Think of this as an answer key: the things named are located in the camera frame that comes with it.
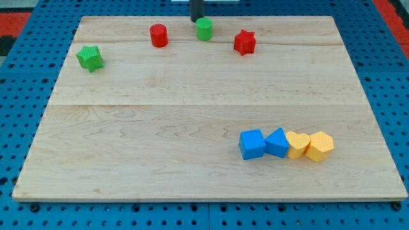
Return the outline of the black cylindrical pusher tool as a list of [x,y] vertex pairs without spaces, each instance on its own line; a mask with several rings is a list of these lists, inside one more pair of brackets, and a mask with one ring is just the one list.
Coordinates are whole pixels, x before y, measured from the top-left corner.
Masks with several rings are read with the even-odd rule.
[[190,20],[196,22],[197,19],[205,16],[205,1],[204,0],[189,0]]

